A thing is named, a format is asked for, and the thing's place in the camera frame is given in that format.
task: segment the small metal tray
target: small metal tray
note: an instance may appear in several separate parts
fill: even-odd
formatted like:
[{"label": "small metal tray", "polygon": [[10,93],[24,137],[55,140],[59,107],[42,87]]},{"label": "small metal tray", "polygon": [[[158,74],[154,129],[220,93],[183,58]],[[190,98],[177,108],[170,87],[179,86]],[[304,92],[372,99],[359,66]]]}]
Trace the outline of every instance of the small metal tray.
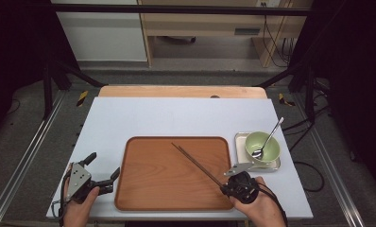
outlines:
[{"label": "small metal tray", "polygon": [[[252,162],[249,157],[248,153],[245,150],[245,140],[250,132],[238,132],[235,135],[235,146],[237,149],[237,158],[238,163],[250,163]],[[254,163],[253,167],[249,168],[247,172],[274,172],[280,168],[280,158],[270,164],[258,164]]]}]

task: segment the white table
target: white table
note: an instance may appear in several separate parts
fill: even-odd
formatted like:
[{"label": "white table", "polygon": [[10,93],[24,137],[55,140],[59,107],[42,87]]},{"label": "white table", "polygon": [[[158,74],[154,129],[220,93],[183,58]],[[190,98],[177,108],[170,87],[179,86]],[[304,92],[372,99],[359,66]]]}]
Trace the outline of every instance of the white table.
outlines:
[{"label": "white table", "polygon": [[[122,163],[126,142],[133,136],[221,136],[229,143],[231,163],[237,162],[234,136],[241,131],[271,131],[278,121],[269,99],[190,97],[96,97],[78,138],[70,162],[92,152],[97,158],[86,166],[94,181],[106,180]],[[294,168],[281,129],[275,138],[281,145],[280,169],[262,175],[278,196],[289,219],[313,214]],[[107,220],[226,220],[247,219],[228,211],[126,212],[115,208],[115,193],[97,198],[91,218]],[[54,201],[60,198],[60,184]],[[50,207],[48,217],[53,217]]]}]

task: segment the human hand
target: human hand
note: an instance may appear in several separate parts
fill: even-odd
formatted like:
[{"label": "human hand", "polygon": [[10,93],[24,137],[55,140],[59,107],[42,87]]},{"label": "human hand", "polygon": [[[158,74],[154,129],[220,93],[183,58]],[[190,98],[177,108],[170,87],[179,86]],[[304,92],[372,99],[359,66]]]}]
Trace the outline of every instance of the human hand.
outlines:
[{"label": "human hand", "polygon": [[[65,183],[64,195],[67,194],[66,192],[69,182],[70,178],[68,178]],[[64,210],[64,227],[85,227],[88,223],[91,208],[98,195],[99,187],[97,186],[91,190],[82,204],[79,204],[76,201],[69,201],[66,209]]]},{"label": "human hand", "polygon": [[[257,177],[255,180],[263,190],[270,192],[267,188],[262,186],[262,184],[265,185],[265,181],[262,177]],[[267,194],[261,191],[256,200],[250,204],[243,204],[234,197],[230,197],[230,201],[237,210],[250,218],[257,227],[285,226],[279,206],[267,196]]]}]

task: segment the metal spoon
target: metal spoon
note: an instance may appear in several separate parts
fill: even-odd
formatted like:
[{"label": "metal spoon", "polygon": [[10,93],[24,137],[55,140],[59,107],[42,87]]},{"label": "metal spoon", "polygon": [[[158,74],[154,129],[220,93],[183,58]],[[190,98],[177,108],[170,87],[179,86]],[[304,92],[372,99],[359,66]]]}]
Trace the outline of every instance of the metal spoon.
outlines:
[{"label": "metal spoon", "polygon": [[273,136],[274,132],[276,132],[276,130],[279,128],[280,124],[283,122],[284,118],[282,117],[280,119],[280,121],[277,123],[277,125],[274,127],[273,131],[268,135],[267,139],[265,140],[265,143],[264,145],[259,148],[259,149],[256,149],[255,151],[252,152],[252,157],[253,158],[258,158],[258,159],[262,159],[263,158],[263,149],[265,147],[265,145],[268,143],[268,141],[270,140],[271,136]]}]

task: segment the gray floor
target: gray floor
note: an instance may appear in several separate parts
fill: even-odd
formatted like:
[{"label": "gray floor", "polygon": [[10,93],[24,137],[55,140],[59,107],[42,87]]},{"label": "gray floor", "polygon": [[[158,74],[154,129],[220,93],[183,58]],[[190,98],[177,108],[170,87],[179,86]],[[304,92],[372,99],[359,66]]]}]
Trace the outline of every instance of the gray floor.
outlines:
[{"label": "gray floor", "polygon": [[[278,56],[275,56],[275,60],[282,64],[282,61],[278,61]],[[103,65],[86,67],[84,71],[91,77],[110,84],[251,86],[283,70],[273,65],[266,69],[260,67],[250,39],[211,37],[198,38],[195,44],[158,40],[154,65],[151,68],[130,64],[127,70],[120,71],[117,67],[125,66],[124,64],[113,65],[113,68]],[[97,88],[84,81],[73,76],[70,79],[73,81],[73,87],[68,92],[60,92],[61,96],[64,95],[60,110],[3,217],[3,226],[49,226],[50,223],[55,225],[53,220],[45,217],[51,194],[56,190],[62,171],[67,165],[77,135],[90,109],[90,103],[98,93]],[[289,78],[284,79],[266,89],[268,97],[273,100],[277,115],[285,117],[283,128],[303,119],[300,107],[303,93],[290,94],[286,88],[288,81]],[[79,95],[84,90],[89,91],[87,99],[82,107],[77,107]],[[297,105],[281,104],[279,94],[283,94],[287,101],[294,101]],[[42,83],[37,82],[20,89],[14,94],[14,99],[19,101],[19,108],[6,117],[0,129],[0,195],[42,123]],[[13,110],[17,108],[18,101],[14,101]],[[328,104],[323,96],[316,98],[315,103],[317,110]],[[289,148],[301,136],[301,132],[294,132],[305,127],[306,125],[303,125],[284,133]],[[350,226],[334,191],[333,180],[320,161],[320,147],[313,135],[321,139],[322,146],[328,155],[333,157],[333,165],[365,225],[376,226],[376,183],[362,163],[350,160],[350,151],[343,135],[328,110],[317,117],[312,133],[307,134],[291,150],[294,161],[316,167],[323,174],[326,184],[319,192],[307,193],[315,217],[290,221],[290,226]],[[320,185],[318,175],[311,168],[297,165],[297,170],[305,188],[317,188]],[[123,225],[122,222],[104,221],[99,221],[99,224]]]}]

